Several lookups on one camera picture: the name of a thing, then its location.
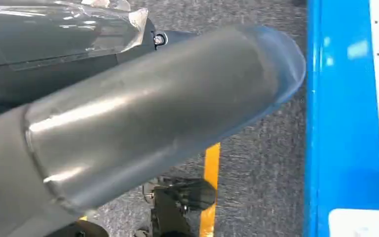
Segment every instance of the yellow tape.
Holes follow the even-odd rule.
[[[213,145],[205,151],[204,179],[210,182],[217,190],[219,180],[220,143]],[[216,216],[216,204],[210,206],[201,213],[200,237],[212,237],[214,235],[214,218]]]

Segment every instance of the translucent nose cone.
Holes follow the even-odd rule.
[[[276,103],[286,102],[301,86],[306,62],[296,42],[286,33],[268,27],[247,27],[278,73],[280,86]]]

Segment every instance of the gray cylindrical body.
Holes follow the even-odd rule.
[[[46,183],[92,209],[261,115],[280,79],[251,33],[206,34],[33,103],[29,141]]]
[[[286,35],[230,27],[0,115],[0,236],[61,228],[269,112],[303,73]]]

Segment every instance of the gray carpet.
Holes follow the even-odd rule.
[[[205,32],[240,23],[288,32],[305,52],[306,9],[292,0],[130,0],[147,7],[158,29]],[[279,111],[222,142],[215,236],[301,236],[305,89]],[[169,174],[201,177],[203,155]],[[112,237],[132,236],[147,222],[140,188],[100,208],[90,219]],[[198,213],[190,217],[198,231]]]

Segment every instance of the blue panel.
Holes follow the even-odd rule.
[[[309,1],[304,236],[335,208],[379,209],[379,119],[368,0]]]

